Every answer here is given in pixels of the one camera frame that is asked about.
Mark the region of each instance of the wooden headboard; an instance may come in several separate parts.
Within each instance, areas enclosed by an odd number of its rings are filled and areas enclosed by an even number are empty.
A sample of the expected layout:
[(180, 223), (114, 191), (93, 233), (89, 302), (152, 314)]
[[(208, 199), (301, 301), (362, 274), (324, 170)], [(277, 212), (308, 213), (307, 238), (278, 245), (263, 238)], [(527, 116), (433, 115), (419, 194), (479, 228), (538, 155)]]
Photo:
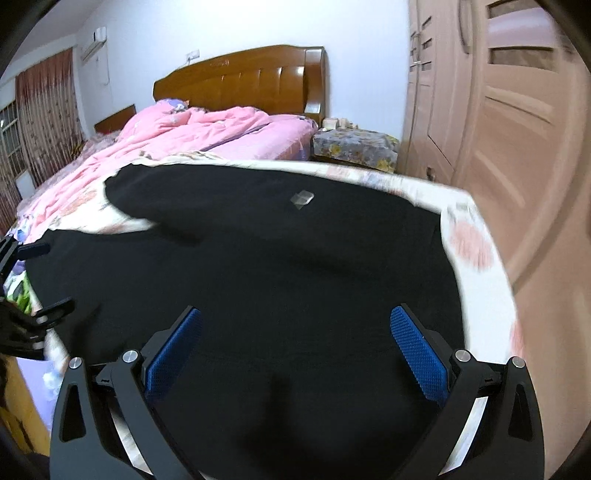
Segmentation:
[(95, 131), (98, 134), (110, 134), (116, 130), (123, 130), (125, 124), (133, 117), (137, 112), (135, 111), (135, 105), (130, 105), (123, 110), (119, 110), (117, 113), (101, 120), (95, 125)]
[(189, 100), (190, 106), (225, 110), (254, 106), (270, 115), (294, 113), (322, 124), (325, 112), (324, 47), (274, 45), (201, 61), (154, 83), (154, 100)]

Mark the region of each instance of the curtain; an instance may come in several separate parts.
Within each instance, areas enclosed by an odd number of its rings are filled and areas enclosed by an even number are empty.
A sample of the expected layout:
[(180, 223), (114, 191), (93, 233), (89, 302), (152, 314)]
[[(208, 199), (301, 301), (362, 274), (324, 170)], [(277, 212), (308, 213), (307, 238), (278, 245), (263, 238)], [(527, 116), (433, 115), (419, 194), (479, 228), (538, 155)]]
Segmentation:
[(70, 48), (17, 76), (21, 145), (37, 186), (72, 162), (83, 141), (72, 55)]
[(21, 201), (14, 173), (8, 162), (8, 154), (0, 142), (0, 236), (8, 231), (17, 219), (17, 207)]

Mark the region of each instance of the wardrobe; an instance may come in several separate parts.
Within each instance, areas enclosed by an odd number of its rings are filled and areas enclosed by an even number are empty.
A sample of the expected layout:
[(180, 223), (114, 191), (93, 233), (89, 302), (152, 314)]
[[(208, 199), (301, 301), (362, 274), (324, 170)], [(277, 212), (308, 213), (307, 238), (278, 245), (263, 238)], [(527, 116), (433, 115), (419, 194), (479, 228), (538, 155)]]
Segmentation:
[(591, 420), (590, 74), (535, 0), (410, 0), (409, 12), (398, 172), (467, 190), (486, 220), (552, 474)]
[(410, 25), (398, 172), (469, 191), (517, 282), (573, 180), (588, 71), (535, 0), (410, 0)]

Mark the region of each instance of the blue gripper pad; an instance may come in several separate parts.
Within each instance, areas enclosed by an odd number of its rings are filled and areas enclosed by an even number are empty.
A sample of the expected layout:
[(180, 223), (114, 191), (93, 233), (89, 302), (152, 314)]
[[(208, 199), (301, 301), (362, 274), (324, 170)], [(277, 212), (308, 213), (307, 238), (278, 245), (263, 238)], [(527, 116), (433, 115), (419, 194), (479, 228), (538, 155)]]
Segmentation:
[(145, 374), (144, 396), (148, 404), (162, 400), (170, 391), (199, 341), (202, 324), (201, 312), (197, 309), (189, 311), (154, 357)]
[(447, 370), (402, 307), (392, 310), (390, 331), (425, 398), (442, 408), (448, 395)]

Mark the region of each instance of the electrical outlet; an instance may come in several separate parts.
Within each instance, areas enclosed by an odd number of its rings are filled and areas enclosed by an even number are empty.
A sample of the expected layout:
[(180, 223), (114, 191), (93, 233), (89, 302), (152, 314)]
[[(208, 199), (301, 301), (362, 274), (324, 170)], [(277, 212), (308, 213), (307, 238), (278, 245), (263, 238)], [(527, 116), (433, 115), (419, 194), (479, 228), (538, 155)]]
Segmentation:
[(186, 59), (187, 63), (192, 60), (197, 60), (199, 58), (199, 50), (193, 50), (192, 52), (187, 53)]

